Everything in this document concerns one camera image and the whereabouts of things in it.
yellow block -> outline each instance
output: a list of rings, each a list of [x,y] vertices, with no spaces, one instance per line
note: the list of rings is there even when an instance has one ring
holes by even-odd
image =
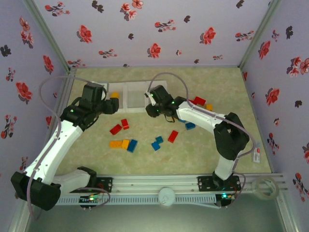
[[[212,111],[212,104],[206,104],[206,110]]]
[[[111,98],[119,98],[119,93],[118,92],[112,93]]]
[[[124,139],[123,141],[122,141],[122,148],[123,149],[125,149],[125,150],[127,150],[127,147],[129,146],[129,143],[130,143],[130,140],[128,140],[128,139]]]
[[[110,141],[110,148],[121,148],[122,141]]]

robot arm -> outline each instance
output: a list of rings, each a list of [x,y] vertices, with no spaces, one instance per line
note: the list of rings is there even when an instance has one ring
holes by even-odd
[[[248,143],[249,136],[235,126],[216,118],[216,116],[226,118],[243,127],[239,117],[234,113],[226,116],[210,112],[215,117],[204,114],[202,111],[192,108],[185,98],[176,97],[173,99],[163,86],[156,86],[145,95],[151,102],[146,107],[149,116],[157,117],[164,114],[165,116],[189,121],[213,134],[220,154],[218,165],[213,173],[213,181],[218,188],[224,186],[225,182],[232,176],[236,158]]]
[[[44,210],[50,210],[57,203],[60,194],[69,193],[82,187],[93,187],[96,172],[85,167],[80,167],[75,172],[55,176],[56,170],[66,155],[68,149],[82,134],[92,126],[100,114],[114,114],[119,108],[117,98],[106,98],[105,88],[96,83],[84,86],[81,97],[66,107],[61,115],[61,132],[56,143],[48,151],[38,169],[35,167],[56,138],[58,127],[39,156],[29,165],[24,173],[15,172],[11,182],[19,198],[27,200],[27,186],[35,170],[31,183],[31,202]]]

blue block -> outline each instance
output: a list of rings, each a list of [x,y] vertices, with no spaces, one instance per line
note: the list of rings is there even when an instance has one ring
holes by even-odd
[[[189,123],[185,124],[185,127],[186,127],[187,130],[190,130],[190,129],[195,128],[195,124],[192,123],[192,122],[189,122]]]
[[[161,143],[163,143],[163,139],[162,139],[162,136],[159,136],[159,137],[156,137],[156,142],[158,143],[158,144],[161,144]]]
[[[134,140],[134,139],[132,139],[131,142],[130,142],[130,144],[129,144],[129,146],[127,147],[127,150],[128,150],[129,152],[132,152],[132,153],[133,153],[134,150],[135,150],[136,145],[137,145],[137,141]]]
[[[157,151],[157,150],[159,150],[159,149],[161,148],[160,145],[158,144],[158,142],[153,142],[153,143],[151,144],[151,146],[153,146],[153,148],[154,148],[155,151]]]

lavender wall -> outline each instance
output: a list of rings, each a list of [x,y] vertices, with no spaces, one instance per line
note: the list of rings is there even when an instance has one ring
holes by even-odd
[[[246,87],[276,172],[286,174],[296,218],[309,231],[309,21],[307,0],[282,1],[247,65]]]
[[[67,62],[92,67],[239,65],[270,2],[34,1]]]
[[[39,84],[65,71],[22,1],[2,0],[0,21],[0,225],[7,231],[17,204],[11,176],[39,154],[48,130],[51,114],[39,100]],[[43,88],[50,106],[60,85]]]

red block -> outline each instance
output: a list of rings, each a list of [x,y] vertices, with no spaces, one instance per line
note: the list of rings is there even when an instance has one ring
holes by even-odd
[[[178,135],[178,132],[175,131],[175,130],[173,130],[172,133],[171,133],[170,136],[169,136],[168,141],[171,142],[171,143],[173,143],[173,142],[175,141],[177,135]]]
[[[192,102],[194,105],[197,104],[194,100],[189,100],[189,101]]]
[[[202,99],[202,98],[200,98],[200,97],[195,97],[194,102],[196,102],[196,103],[199,104],[199,105],[205,105],[206,100],[205,100],[205,99]]]
[[[112,135],[116,135],[119,131],[121,131],[121,128],[122,127],[119,124],[117,124],[110,130],[110,133],[112,133]]]
[[[125,118],[125,119],[122,119],[122,120],[121,120],[121,123],[122,123],[122,127],[123,127],[124,130],[130,128],[126,118]]]

